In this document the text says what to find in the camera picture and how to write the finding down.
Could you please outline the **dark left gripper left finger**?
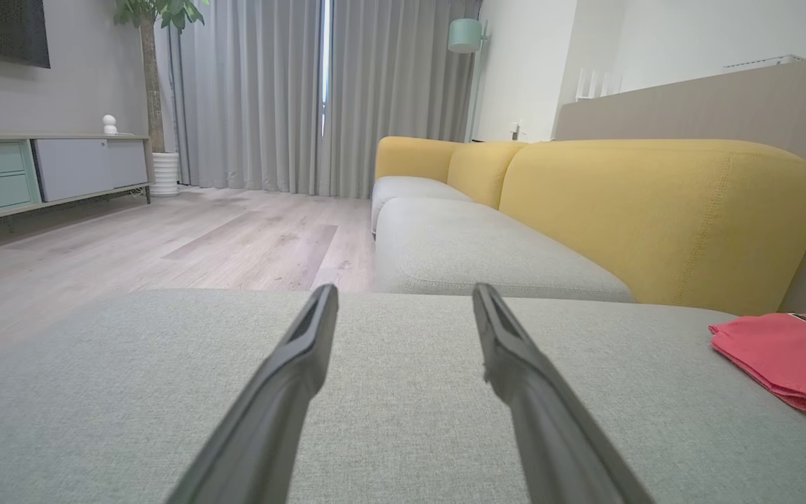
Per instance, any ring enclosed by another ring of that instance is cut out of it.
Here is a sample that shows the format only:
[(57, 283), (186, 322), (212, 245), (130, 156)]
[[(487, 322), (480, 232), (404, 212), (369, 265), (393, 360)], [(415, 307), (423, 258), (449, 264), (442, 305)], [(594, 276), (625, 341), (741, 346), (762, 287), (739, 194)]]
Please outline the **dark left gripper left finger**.
[(339, 291), (310, 294), (179, 479), (169, 503), (284, 503), (311, 399), (326, 380)]

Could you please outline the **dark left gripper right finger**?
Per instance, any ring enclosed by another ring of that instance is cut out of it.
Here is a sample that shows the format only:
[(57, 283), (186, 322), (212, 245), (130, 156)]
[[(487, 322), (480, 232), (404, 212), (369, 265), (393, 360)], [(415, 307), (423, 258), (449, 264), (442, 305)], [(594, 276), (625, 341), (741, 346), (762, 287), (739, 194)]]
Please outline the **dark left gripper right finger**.
[(472, 291), (484, 379), (511, 410), (534, 503), (650, 503), (652, 497), (572, 387), (488, 283)]

